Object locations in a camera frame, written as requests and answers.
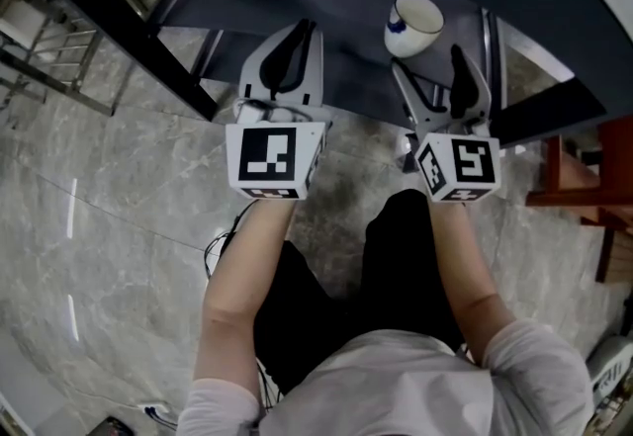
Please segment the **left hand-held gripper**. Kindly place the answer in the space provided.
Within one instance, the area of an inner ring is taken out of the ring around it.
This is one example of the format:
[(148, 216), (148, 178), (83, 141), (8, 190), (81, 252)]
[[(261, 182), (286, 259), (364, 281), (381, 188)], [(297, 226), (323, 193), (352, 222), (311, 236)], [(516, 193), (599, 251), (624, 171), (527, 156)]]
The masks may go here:
[(251, 200), (304, 200), (317, 171), (332, 125), (329, 110), (247, 98), (269, 98), (260, 76), (262, 64), (279, 46), (301, 52), (301, 103), (323, 98), (323, 37), (308, 19), (291, 24), (265, 39), (244, 61), (239, 96), (233, 103), (235, 122), (226, 125), (228, 183)]

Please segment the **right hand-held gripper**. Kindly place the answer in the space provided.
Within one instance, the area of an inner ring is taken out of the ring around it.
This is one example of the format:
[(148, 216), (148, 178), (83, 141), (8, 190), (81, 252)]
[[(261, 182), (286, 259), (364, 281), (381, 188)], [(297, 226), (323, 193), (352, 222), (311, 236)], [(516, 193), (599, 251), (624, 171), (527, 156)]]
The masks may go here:
[[(413, 159), (423, 192), (432, 202), (477, 202), (500, 189), (500, 148), (487, 119), (491, 91), (474, 60), (457, 44), (451, 46), (454, 76), (450, 89), (453, 121), (435, 131), (428, 123), (445, 118), (444, 88), (392, 59), (392, 75), (407, 116), (414, 124), (418, 148)], [(464, 120), (471, 111), (474, 117)]]

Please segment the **white ceramic mug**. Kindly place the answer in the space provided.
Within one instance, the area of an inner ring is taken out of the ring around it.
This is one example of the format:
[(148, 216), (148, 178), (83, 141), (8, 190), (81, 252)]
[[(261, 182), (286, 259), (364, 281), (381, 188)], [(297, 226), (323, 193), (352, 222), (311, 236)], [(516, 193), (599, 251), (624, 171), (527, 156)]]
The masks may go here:
[(394, 0), (384, 31), (387, 51), (413, 57), (431, 46), (445, 26), (443, 13), (431, 0)]

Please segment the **person's right forearm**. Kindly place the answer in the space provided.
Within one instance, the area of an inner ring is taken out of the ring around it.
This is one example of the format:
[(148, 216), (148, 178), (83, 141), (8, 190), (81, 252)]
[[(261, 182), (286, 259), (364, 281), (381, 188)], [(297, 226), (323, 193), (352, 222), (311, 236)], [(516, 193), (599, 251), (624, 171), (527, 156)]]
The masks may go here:
[(429, 215), (448, 303), (474, 361), (481, 365), (491, 340), (515, 317), (497, 291), (466, 207), (431, 203)]

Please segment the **person's left forearm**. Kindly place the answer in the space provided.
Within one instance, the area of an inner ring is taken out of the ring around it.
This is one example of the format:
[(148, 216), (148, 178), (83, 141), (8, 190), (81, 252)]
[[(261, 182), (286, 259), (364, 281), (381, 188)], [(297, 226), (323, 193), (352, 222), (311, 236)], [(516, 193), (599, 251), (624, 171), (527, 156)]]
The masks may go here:
[(260, 396), (253, 328), (272, 285), (296, 203), (261, 200), (238, 227), (206, 288), (194, 378)]

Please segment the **brown wooden vanity cabinet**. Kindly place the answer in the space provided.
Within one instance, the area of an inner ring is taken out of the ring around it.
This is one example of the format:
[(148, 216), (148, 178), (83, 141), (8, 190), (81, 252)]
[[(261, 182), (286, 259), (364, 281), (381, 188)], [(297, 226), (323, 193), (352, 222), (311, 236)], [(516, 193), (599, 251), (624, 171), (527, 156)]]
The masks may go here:
[(550, 138), (544, 189), (530, 192), (525, 205), (563, 208), (583, 225), (604, 228), (595, 280), (633, 286), (633, 115), (600, 125), (598, 140), (593, 172), (564, 151), (559, 136)]

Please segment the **person's black trousers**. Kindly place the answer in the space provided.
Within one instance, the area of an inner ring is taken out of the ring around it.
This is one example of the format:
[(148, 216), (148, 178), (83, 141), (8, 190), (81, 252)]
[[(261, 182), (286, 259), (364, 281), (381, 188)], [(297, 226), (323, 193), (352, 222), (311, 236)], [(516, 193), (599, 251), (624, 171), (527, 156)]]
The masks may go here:
[(349, 300), (331, 298), (284, 243), (256, 315), (255, 353), (288, 393), (347, 341), (383, 329), (429, 335), (452, 350), (465, 341), (440, 280), (427, 199), (414, 189), (392, 195), (367, 225), (360, 287)]

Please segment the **person's white shirt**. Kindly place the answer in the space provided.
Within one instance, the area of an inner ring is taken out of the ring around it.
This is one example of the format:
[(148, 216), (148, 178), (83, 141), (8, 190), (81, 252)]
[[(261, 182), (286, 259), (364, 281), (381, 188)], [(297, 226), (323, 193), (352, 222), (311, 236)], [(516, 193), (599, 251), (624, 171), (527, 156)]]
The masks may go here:
[(517, 320), (481, 365), (411, 332), (357, 336), (269, 411), (238, 385), (198, 380), (177, 436), (582, 436), (592, 412), (581, 355)]

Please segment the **grey white machine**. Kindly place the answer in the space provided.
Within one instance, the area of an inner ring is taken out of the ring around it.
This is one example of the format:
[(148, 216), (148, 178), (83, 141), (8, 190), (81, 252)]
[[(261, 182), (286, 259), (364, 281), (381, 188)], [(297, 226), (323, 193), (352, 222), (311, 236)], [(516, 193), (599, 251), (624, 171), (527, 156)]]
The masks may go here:
[(593, 414), (584, 436), (633, 436), (633, 340), (607, 337), (587, 365)]

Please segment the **white power strip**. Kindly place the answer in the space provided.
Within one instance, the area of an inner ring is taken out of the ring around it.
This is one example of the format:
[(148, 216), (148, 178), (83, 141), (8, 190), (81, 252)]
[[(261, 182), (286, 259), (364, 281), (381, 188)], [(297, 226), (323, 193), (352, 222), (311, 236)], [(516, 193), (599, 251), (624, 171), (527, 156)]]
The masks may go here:
[(139, 403), (136, 407), (147, 416), (157, 416), (163, 419), (167, 419), (170, 416), (169, 407), (162, 402)]

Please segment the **black mesh wastebasket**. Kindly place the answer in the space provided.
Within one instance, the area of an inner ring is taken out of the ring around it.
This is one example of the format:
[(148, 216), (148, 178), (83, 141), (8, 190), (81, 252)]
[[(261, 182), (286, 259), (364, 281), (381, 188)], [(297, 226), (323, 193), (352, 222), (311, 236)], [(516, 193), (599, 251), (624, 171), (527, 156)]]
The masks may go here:
[(87, 436), (136, 436), (132, 429), (116, 417), (108, 416)]

